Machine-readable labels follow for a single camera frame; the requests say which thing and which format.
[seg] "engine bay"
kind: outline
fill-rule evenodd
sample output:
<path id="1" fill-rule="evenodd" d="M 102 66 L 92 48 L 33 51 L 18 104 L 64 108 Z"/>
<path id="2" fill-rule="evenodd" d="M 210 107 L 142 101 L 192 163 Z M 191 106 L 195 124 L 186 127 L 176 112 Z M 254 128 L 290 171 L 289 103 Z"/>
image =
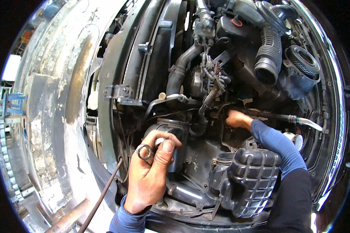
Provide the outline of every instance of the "engine bay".
<path id="1" fill-rule="evenodd" d="M 129 17 L 127 10 L 116 18 L 106 44 Z M 298 12 L 252 0 L 154 1 L 140 25 L 119 78 L 107 87 L 93 78 L 88 97 L 88 144 L 111 172 L 96 129 L 98 88 L 110 100 L 114 148 L 124 161 L 116 203 L 127 192 L 132 153 L 156 129 L 173 133 L 183 146 L 154 208 L 209 221 L 217 210 L 234 221 L 266 218 L 280 185 L 280 155 L 225 119 L 236 109 L 264 121 L 306 161 L 315 130 L 322 131 L 314 123 L 321 70 Z"/>

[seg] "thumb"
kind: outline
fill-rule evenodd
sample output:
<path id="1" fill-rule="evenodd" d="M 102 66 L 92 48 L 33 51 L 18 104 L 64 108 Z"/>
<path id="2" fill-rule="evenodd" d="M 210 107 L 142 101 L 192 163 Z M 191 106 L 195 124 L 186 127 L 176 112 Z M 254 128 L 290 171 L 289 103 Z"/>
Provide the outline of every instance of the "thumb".
<path id="1" fill-rule="evenodd" d="M 174 154 L 175 143 L 172 140 L 165 140 L 158 147 L 158 150 L 154 156 L 153 164 L 149 173 L 157 176 L 166 176 L 167 168 L 171 164 L 171 159 Z"/>

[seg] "blue long sleeve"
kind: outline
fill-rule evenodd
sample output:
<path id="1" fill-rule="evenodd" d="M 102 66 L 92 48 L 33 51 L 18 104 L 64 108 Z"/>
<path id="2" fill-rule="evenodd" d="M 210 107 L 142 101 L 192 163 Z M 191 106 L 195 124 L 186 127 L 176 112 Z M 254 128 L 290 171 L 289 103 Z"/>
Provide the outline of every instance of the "blue long sleeve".
<path id="1" fill-rule="evenodd" d="M 250 126 L 253 137 L 266 149 L 276 152 L 281 156 L 281 179 L 289 172 L 302 168 L 307 171 L 307 167 L 296 146 L 284 134 L 268 127 L 260 120 L 253 120 Z"/>
<path id="2" fill-rule="evenodd" d="M 151 206 L 148 206 L 139 214 L 130 214 L 124 208 L 127 195 L 122 198 L 121 207 L 113 216 L 110 222 L 109 232 L 112 233 L 143 233 L 145 231 L 145 216 L 150 210 Z"/>

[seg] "air intake hose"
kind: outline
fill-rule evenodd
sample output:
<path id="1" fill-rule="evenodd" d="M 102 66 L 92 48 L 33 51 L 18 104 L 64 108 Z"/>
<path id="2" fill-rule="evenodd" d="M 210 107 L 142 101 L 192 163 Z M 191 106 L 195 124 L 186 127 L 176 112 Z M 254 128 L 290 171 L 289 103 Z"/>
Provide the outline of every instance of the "air intake hose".
<path id="1" fill-rule="evenodd" d="M 187 51 L 180 55 L 175 65 L 171 67 L 166 88 L 167 96 L 180 93 L 181 84 L 183 83 L 186 75 L 186 66 L 202 51 L 203 46 L 201 46 L 199 43 L 194 43 Z"/>
<path id="2" fill-rule="evenodd" d="M 255 77 L 262 84 L 273 86 L 281 70 L 281 37 L 267 21 L 262 23 L 262 46 L 258 49 L 254 68 Z"/>

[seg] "human hand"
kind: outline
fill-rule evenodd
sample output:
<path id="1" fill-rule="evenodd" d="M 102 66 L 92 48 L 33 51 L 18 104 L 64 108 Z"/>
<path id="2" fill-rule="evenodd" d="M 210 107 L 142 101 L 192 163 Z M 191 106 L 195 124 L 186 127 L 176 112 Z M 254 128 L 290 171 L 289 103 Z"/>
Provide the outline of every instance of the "human hand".
<path id="1" fill-rule="evenodd" d="M 132 155 L 128 174 L 128 194 L 124 208 L 131 214 L 143 211 L 147 206 L 155 204 L 166 191 L 166 174 L 168 166 L 173 162 L 174 150 L 182 146 L 181 142 L 172 133 L 152 130 L 141 144 L 147 144 L 154 149 L 154 141 L 164 137 L 156 154 L 153 164 L 142 160 L 136 152 Z M 144 156 L 146 148 L 140 151 Z"/>
<path id="2" fill-rule="evenodd" d="M 242 112 L 236 110 L 229 110 L 228 118 L 225 123 L 232 128 L 245 128 L 250 131 L 250 125 L 252 124 L 253 118 L 243 114 Z"/>

